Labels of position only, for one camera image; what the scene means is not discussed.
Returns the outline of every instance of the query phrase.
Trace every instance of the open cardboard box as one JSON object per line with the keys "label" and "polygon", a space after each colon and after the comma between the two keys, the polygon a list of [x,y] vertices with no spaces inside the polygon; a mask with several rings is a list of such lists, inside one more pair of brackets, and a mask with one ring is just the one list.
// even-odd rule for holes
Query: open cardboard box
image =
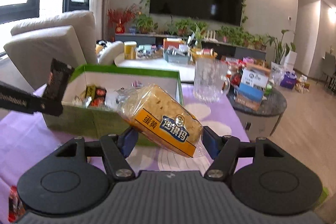
{"label": "open cardboard box", "polygon": [[[157,84],[183,106],[183,96],[178,71],[119,68],[116,66],[82,65],[74,71],[65,90],[62,105],[63,113],[59,117],[43,114],[47,127],[65,131],[76,136],[88,136],[98,139],[107,134],[121,134],[129,125],[114,111],[104,111],[95,107],[77,107],[72,104],[87,85],[95,85],[113,92],[120,88],[129,88],[135,80],[143,85]],[[139,144],[152,142],[139,138]]]}

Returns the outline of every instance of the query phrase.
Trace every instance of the white sofa cushion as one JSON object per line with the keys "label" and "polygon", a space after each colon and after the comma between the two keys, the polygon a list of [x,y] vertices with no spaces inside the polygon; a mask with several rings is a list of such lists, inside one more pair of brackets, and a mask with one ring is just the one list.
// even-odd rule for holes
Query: white sofa cushion
{"label": "white sofa cushion", "polygon": [[4,45],[4,49],[34,90],[48,81],[53,58],[72,67],[86,64],[72,26],[46,28],[18,34]]}
{"label": "white sofa cushion", "polygon": [[115,41],[111,45],[101,50],[98,64],[112,65],[114,64],[114,59],[122,52],[124,52],[124,43],[121,41]]}
{"label": "white sofa cushion", "polygon": [[66,12],[50,18],[30,18],[20,21],[12,30],[12,35],[44,28],[73,26],[84,57],[88,64],[97,64],[95,17],[92,12],[79,10]]}

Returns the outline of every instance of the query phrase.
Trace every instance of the wooden floor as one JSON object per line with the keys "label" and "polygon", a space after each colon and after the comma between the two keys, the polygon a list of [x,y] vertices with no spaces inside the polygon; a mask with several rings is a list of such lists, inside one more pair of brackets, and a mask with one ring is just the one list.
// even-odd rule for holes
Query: wooden floor
{"label": "wooden floor", "polygon": [[308,81],[310,92],[278,88],[287,110],[270,140],[313,170],[329,189],[317,210],[328,223],[336,221],[336,96],[322,83]]}

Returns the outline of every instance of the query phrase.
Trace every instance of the yellow canister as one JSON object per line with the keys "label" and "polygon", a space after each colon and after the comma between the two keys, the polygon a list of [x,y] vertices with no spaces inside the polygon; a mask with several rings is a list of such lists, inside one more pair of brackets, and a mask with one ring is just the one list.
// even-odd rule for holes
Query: yellow canister
{"label": "yellow canister", "polygon": [[125,60],[134,60],[136,59],[135,48],[137,47],[137,43],[135,41],[127,41],[124,42],[125,45]]}

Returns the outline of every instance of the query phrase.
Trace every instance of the yellow basket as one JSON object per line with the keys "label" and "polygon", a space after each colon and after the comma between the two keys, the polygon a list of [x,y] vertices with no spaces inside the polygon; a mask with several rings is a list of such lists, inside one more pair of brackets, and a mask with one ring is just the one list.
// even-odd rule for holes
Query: yellow basket
{"label": "yellow basket", "polygon": [[207,59],[216,59],[217,57],[217,53],[216,52],[213,52],[212,55],[210,54],[197,54],[197,52],[200,52],[200,49],[190,49],[190,53],[191,53],[191,58],[192,58],[192,61],[194,63],[196,63],[196,60],[199,59],[199,58],[207,58]]}

